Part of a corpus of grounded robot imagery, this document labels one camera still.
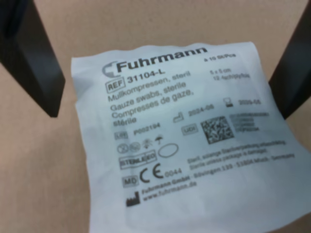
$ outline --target qr code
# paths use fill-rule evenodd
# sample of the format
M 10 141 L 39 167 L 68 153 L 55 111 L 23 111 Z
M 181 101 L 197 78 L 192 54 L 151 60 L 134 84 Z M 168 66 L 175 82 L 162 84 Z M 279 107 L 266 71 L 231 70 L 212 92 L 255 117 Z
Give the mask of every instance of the qr code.
M 233 138 L 233 132 L 224 116 L 201 122 L 201 126 L 209 144 Z

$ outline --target ce mark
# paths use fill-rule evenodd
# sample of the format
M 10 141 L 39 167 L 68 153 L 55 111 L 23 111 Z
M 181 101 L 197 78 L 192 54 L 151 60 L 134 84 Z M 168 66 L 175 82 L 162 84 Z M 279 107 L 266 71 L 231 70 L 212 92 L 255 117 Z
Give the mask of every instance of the ce mark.
M 160 171 L 160 170 L 157 170 L 157 167 L 160 166 L 160 165 L 161 165 L 161 164 L 158 163 L 158 164 L 156 164 L 156 165 L 154 166 L 154 168 L 152 169 L 152 174 L 154 175 L 154 177 L 156 177 L 156 178 L 158 178 L 158 179 L 163 179 L 164 176 L 158 175 L 158 173 L 160 173 L 161 171 Z M 145 168 L 143 171 L 140 172 L 140 176 L 139 176 L 140 180 L 143 181 L 144 183 L 149 183 L 149 182 L 150 182 L 150 180 L 146 180 L 146 179 L 143 178 L 143 174 L 144 174 L 144 172 L 147 171 L 147 170 L 148 170 L 148 168 Z

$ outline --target oval symbol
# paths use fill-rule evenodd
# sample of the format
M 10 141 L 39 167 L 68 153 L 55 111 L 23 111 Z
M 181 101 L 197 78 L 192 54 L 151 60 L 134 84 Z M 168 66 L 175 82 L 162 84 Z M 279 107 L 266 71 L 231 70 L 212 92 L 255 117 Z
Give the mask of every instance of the oval symbol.
M 175 155 L 178 151 L 178 145 L 175 143 L 169 143 L 162 146 L 157 152 L 160 157 L 168 158 Z

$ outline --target brown cardboard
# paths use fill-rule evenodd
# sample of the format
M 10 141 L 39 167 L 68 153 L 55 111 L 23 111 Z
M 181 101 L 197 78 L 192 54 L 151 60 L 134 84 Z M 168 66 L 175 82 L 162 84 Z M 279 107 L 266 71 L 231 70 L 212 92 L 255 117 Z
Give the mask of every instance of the brown cardboard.
M 67 82 L 59 117 L 52 119 L 0 66 L 1 233 L 88 232 L 86 156 L 74 107 L 71 57 L 143 45 L 252 41 L 270 77 L 307 0 L 35 2 Z M 288 123 L 311 150 L 311 100 Z M 310 222 L 308 215 L 277 233 L 311 232 Z

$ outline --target black bracket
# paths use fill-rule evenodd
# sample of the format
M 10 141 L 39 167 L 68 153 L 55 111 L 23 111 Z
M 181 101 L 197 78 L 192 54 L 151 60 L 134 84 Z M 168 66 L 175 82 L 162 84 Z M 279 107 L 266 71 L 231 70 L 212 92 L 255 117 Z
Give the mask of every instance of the black bracket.
M 277 107 L 286 119 L 311 96 L 311 2 L 269 82 Z
M 65 85 L 32 0 L 0 0 L 0 61 L 51 117 L 57 117 Z

